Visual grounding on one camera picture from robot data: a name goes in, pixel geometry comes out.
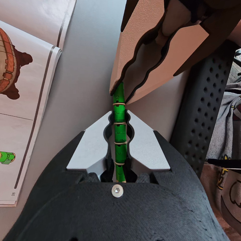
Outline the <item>black perforated plastic panel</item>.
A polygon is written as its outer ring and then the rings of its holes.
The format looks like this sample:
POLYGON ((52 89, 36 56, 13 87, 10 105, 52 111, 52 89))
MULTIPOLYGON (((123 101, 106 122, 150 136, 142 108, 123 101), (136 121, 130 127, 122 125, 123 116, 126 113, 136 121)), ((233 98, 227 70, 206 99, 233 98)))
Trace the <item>black perforated plastic panel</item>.
POLYGON ((191 67, 170 144, 201 176, 238 46, 226 40, 191 67))

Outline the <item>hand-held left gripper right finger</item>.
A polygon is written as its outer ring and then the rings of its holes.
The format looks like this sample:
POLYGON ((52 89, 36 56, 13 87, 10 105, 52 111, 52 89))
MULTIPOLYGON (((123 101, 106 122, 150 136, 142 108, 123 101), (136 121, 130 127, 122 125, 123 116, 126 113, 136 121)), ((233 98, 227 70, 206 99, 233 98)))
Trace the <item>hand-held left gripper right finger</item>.
POLYGON ((126 110, 127 123, 127 154, 131 160, 133 172, 162 172, 169 171, 170 165, 154 134, 154 130, 126 110))

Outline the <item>green brick bamboo stalk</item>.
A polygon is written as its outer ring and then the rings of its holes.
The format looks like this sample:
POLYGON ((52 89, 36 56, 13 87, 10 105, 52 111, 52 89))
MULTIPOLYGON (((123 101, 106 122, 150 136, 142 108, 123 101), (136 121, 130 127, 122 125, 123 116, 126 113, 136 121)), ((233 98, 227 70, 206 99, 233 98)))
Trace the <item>green brick bamboo stalk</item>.
POLYGON ((126 183, 123 166, 127 156, 124 84, 113 94, 116 181, 126 183))

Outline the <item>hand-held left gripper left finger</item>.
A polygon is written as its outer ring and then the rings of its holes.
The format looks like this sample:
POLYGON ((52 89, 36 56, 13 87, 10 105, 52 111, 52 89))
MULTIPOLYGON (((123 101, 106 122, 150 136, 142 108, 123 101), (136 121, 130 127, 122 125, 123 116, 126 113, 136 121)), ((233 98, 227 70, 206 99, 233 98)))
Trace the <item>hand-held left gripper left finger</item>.
POLYGON ((109 111, 84 131, 67 170, 104 172, 107 169, 105 161, 110 154, 113 122, 113 111, 109 111))

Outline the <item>grey desk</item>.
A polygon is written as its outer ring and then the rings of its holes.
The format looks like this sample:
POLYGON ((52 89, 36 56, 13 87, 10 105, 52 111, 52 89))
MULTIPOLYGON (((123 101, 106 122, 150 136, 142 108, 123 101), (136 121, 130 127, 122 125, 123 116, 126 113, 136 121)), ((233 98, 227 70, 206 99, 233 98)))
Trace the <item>grey desk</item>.
POLYGON ((77 1, 16 207, 1 207, 1 240, 49 162, 112 107, 110 77, 126 1, 77 1))

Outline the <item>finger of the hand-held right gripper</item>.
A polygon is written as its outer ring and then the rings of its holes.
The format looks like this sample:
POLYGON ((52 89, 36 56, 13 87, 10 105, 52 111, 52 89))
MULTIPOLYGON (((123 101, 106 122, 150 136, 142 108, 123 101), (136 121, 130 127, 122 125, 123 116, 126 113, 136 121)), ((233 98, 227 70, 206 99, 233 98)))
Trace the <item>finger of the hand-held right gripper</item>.
POLYGON ((110 80, 110 95, 123 81, 128 67, 149 35, 154 35, 164 15, 163 0, 127 1, 110 80))
POLYGON ((147 79, 134 95, 126 101, 131 104, 173 78, 174 73, 209 36, 200 25, 180 28, 170 40, 169 48, 162 62, 147 74, 147 79))

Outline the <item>person's grey printed shirt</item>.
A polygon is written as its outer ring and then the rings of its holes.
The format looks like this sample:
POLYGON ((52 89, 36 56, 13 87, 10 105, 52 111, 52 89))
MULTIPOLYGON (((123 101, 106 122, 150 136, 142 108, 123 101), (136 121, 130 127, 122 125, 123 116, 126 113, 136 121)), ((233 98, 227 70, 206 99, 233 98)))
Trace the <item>person's grey printed shirt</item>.
POLYGON ((241 96, 224 92, 200 181, 214 213, 241 234, 241 96))

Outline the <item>brick model instruction booklet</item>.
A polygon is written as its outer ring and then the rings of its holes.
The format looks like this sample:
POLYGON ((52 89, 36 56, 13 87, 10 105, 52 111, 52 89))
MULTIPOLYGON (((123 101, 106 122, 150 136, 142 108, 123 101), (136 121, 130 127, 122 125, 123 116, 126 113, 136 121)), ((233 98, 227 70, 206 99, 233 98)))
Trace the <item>brick model instruction booklet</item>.
POLYGON ((75 0, 0 1, 0 205, 15 207, 75 0))

